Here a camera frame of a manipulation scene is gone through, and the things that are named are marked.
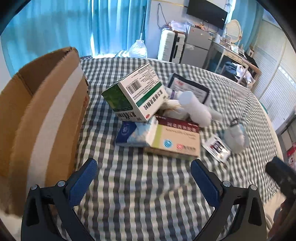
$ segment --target green and white medicine box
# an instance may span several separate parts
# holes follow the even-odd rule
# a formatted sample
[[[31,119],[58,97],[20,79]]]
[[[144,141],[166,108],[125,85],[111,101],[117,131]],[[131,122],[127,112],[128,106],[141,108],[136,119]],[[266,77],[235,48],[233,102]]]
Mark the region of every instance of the green and white medicine box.
[[[102,96],[120,120],[147,122],[168,94],[151,65],[145,64],[110,86]]]

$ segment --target gray mini fridge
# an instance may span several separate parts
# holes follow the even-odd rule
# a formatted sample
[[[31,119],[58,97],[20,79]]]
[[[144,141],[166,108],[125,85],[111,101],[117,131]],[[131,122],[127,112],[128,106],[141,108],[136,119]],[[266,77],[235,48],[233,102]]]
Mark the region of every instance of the gray mini fridge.
[[[189,26],[181,64],[203,67],[212,43],[212,36],[199,28]]]

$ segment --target white suitcase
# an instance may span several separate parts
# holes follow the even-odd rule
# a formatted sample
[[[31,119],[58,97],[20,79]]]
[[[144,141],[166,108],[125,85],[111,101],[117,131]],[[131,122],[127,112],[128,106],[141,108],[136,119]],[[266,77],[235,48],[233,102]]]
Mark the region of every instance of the white suitcase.
[[[163,30],[160,37],[157,59],[179,64],[184,42],[185,34],[168,29]]]

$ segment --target blue gripper pad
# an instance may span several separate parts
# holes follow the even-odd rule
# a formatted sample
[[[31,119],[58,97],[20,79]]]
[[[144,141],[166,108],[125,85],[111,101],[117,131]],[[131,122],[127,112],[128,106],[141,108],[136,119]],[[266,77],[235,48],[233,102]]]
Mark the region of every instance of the blue gripper pad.
[[[196,160],[191,163],[191,174],[198,185],[199,189],[201,190],[202,194],[205,197],[207,203],[214,208],[219,206],[219,191],[212,183],[209,176],[206,172],[202,169],[202,167],[198,164]]]
[[[69,205],[71,207],[80,204],[83,196],[85,195],[89,185],[96,176],[97,172],[97,162],[94,159],[88,159],[83,166],[75,173],[72,174],[75,183],[71,184],[72,187],[69,190]]]

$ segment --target bed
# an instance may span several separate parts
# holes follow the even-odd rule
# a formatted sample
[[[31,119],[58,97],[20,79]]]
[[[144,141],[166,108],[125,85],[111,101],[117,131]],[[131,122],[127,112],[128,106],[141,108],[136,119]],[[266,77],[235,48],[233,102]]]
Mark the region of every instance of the bed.
[[[164,85],[172,73],[177,73],[211,90],[210,107],[223,114],[223,123],[212,122],[201,129],[201,143],[227,128],[235,117],[246,127],[250,139],[247,149],[232,154],[222,164],[202,148],[200,159],[205,166],[233,186],[255,184],[263,204],[278,193],[278,186],[264,170],[281,151],[270,120],[250,90],[189,65],[134,58],[82,60],[90,103],[78,142],[77,168],[92,157],[98,161],[99,171],[75,211],[95,240],[193,240],[214,211],[192,178],[189,161],[114,145],[121,121],[101,93],[147,62]],[[221,237],[227,233],[235,211],[234,207]]]

